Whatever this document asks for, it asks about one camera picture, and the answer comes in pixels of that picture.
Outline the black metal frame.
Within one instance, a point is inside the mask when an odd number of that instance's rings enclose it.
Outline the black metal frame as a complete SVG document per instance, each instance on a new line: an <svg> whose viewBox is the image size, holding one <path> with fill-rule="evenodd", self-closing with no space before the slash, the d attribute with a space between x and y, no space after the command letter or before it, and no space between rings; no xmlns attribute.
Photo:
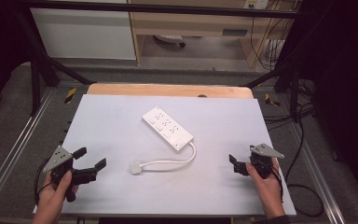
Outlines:
<svg viewBox="0 0 358 224"><path fill-rule="evenodd" d="M13 15L21 26L22 32L28 40L30 54L32 56L32 84L33 84L33 111L35 114L40 106L39 76L49 86L57 86L60 83L54 68L64 72L74 80L90 85L93 80L82 77L78 73L67 68L63 64L52 59L42 46L42 41L36 35L37 29L33 29L24 12L31 8L66 9L66 10L88 10L88 11L114 11L114 12L135 12L155 14L184 14L184 15L207 15L207 16L231 16L250 18L278 18L278 19L303 19L310 14L298 11L281 11L265 9L234 9L227 7L191 7L191 6L170 6L170 5L149 5L149 4L120 4L120 3L98 3L80 1L49 1L49 0L13 0L8 2Z"/></svg>

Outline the person's dark sleeve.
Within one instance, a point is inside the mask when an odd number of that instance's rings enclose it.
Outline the person's dark sleeve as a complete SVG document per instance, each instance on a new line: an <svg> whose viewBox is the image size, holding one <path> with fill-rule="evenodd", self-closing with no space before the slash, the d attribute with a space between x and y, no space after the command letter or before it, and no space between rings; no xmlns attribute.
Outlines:
<svg viewBox="0 0 358 224"><path fill-rule="evenodd" d="M279 216L256 221L253 224L290 224L290 219L288 216Z"/></svg>

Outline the person's right hand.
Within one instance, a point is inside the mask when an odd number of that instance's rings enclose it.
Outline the person's right hand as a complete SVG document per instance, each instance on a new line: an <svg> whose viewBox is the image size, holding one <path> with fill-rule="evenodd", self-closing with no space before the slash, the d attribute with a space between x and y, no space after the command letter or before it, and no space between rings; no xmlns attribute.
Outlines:
<svg viewBox="0 0 358 224"><path fill-rule="evenodd" d="M246 169L255 183L266 219L284 216L279 180L274 175L263 179L252 164L247 164Z"/></svg>

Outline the white cabinet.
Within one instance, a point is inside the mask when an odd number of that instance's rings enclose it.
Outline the white cabinet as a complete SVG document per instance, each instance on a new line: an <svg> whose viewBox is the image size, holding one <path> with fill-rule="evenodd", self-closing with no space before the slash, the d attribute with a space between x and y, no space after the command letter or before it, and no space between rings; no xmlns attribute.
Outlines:
<svg viewBox="0 0 358 224"><path fill-rule="evenodd" d="M32 8L46 51L54 58L136 58L128 13Z"/></svg>

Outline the wooden desk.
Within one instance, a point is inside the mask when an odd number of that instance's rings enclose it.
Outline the wooden desk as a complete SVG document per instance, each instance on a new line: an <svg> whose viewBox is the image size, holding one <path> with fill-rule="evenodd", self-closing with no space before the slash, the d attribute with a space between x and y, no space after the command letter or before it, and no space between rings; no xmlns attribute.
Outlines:
<svg viewBox="0 0 358 224"><path fill-rule="evenodd" d="M130 4L173 5L191 7L227 7L248 9L245 0L127 0ZM266 10L297 11L301 0L268 0ZM141 38L147 35L181 35L233 37L240 40L250 67L262 56L269 39L283 42L293 21L290 19L249 18L184 14L130 14L136 56L142 55Z"/></svg>

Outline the aluminium rail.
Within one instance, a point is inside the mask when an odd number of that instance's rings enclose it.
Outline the aluminium rail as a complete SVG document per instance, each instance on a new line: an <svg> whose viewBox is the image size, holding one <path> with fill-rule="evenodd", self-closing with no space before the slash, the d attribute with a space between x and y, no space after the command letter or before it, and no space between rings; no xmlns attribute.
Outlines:
<svg viewBox="0 0 358 224"><path fill-rule="evenodd" d="M34 114L28 118L25 126L21 130L20 135L16 139L16 142L8 152L5 160L0 166L0 192L3 186L6 184L8 177L10 176L15 164L17 163L21 153L26 147L30 137L32 136L35 127L43 116L48 104L50 102L52 94L55 92L55 88L47 88L40 104L41 106L34 112Z"/></svg>
<svg viewBox="0 0 358 224"><path fill-rule="evenodd" d="M291 128L296 137L297 142L301 145L300 154L306 167L310 173L310 178L316 191L318 192L324 204L324 211L328 216L331 224L345 224L345 218L337 205L334 195L329 188L321 168L313 157L309 144L305 139L305 132L301 130L298 123L292 123Z"/></svg>

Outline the wall power outlet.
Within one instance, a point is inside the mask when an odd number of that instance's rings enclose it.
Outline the wall power outlet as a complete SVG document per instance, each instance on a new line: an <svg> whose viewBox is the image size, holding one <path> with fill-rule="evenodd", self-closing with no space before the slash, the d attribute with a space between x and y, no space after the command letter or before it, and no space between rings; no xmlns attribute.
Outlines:
<svg viewBox="0 0 358 224"><path fill-rule="evenodd" d="M245 0L244 7L248 9L266 9L269 0Z"/></svg>

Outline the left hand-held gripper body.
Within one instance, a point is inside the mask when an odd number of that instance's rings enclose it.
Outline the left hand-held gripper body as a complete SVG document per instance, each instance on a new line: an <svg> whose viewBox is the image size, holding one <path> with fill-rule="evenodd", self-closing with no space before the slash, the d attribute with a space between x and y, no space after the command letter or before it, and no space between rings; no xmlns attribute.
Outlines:
<svg viewBox="0 0 358 224"><path fill-rule="evenodd" d="M62 146L58 146L43 170L44 173L50 172L51 181L54 184L59 184L66 172L70 171L72 173L70 187L65 192L65 198L68 203L76 199L73 186L88 184L95 181L97 177L97 171L94 166L86 169L75 169L73 167L74 160L71 152Z"/></svg>

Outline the yellow black tape strip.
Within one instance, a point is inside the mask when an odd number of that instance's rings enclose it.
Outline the yellow black tape strip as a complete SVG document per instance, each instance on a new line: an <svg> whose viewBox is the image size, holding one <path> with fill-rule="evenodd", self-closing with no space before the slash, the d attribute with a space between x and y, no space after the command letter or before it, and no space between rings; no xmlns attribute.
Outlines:
<svg viewBox="0 0 358 224"><path fill-rule="evenodd" d="M75 93L76 93L76 88L72 88L71 90L69 90L67 95L66 95L66 97L65 97L64 103L65 104L70 104L70 102L72 101Z"/></svg>
<svg viewBox="0 0 358 224"><path fill-rule="evenodd" d="M272 101L268 93L265 93L265 103L266 105L281 106L279 102Z"/></svg>

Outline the person's left hand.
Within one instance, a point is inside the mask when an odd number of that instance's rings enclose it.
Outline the person's left hand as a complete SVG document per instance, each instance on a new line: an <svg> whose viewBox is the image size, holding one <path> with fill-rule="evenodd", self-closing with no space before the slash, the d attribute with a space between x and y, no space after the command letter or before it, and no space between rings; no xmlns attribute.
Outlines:
<svg viewBox="0 0 358 224"><path fill-rule="evenodd" d="M33 224L58 224L62 213L65 192L70 187L72 173L66 172L59 185L51 182L50 173L46 174L47 185L39 193L39 202L33 218Z"/></svg>

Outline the office chair base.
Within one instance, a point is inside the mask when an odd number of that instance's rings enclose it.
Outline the office chair base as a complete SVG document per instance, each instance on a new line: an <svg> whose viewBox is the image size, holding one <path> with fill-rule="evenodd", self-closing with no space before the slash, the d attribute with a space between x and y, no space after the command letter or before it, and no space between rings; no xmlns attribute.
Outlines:
<svg viewBox="0 0 358 224"><path fill-rule="evenodd" d="M184 48L186 43L180 35L155 35L155 38L171 44L177 44L180 48Z"/></svg>

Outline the white plug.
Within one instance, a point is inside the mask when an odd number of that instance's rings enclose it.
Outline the white plug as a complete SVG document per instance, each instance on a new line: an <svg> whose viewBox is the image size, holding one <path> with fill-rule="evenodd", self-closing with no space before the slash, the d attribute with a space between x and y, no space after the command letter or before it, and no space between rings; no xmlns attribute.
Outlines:
<svg viewBox="0 0 358 224"><path fill-rule="evenodd" d="M130 165L130 170L133 175L138 175L143 171L141 163L138 161L135 161Z"/></svg>

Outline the wooden table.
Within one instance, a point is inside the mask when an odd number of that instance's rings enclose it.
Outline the wooden table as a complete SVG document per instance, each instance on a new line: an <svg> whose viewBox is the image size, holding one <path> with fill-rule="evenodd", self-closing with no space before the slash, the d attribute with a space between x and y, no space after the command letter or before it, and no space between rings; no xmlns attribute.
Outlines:
<svg viewBox="0 0 358 224"><path fill-rule="evenodd" d="M249 88L203 85L94 83L87 94L253 99Z"/></svg>

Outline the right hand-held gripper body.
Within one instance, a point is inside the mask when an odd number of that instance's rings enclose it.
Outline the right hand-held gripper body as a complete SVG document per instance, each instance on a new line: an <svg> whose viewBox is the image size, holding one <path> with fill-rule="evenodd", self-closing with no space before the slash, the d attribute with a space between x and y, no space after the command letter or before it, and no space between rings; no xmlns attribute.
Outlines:
<svg viewBox="0 0 358 224"><path fill-rule="evenodd" d="M272 174L272 158L283 159L284 155L270 147L267 144L259 144L257 146L250 146L251 155L249 157L250 163L254 166L258 174L266 179Z"/></svg>

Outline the white power strip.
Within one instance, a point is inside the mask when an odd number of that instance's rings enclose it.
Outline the white power strip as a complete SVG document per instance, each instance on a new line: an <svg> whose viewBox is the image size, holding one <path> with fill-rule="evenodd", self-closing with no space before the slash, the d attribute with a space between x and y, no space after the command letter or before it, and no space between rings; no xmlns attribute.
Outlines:
<svg viewBox="0 0 358 224"><path fill-rule="evenodd" d="M142 119L176 151L180 151L194 138L188 130L158 106L143 114Z"/></svg>

